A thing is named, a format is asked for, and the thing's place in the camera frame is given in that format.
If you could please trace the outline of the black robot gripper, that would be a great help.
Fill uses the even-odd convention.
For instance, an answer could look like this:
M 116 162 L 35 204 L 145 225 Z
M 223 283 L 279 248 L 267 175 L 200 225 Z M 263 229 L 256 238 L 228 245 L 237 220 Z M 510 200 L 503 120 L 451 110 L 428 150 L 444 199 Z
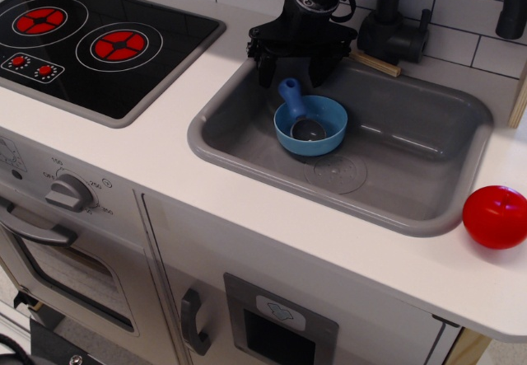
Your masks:
M 259 61 L 260 86 L 271 86 L 276 58 L 310 57 L 310 83 L 319 87 L 349 57 L 357 31 L 326 15 L 282 12 L 277 19 L 250 29 L 249 36 L 247 54 Z

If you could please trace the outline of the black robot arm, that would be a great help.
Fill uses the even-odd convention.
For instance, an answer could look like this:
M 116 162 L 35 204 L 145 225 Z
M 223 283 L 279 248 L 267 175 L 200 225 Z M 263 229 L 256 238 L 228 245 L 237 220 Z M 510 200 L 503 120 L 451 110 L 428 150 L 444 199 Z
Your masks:
M 311 85 L 322 85 L 351 52 L 358 33 L 343 23 L 355 10 L 355 0 L 285 0 L 277 19 L 249 31 L 259 85 L 271 86 L 280 58 L 308 58 Z

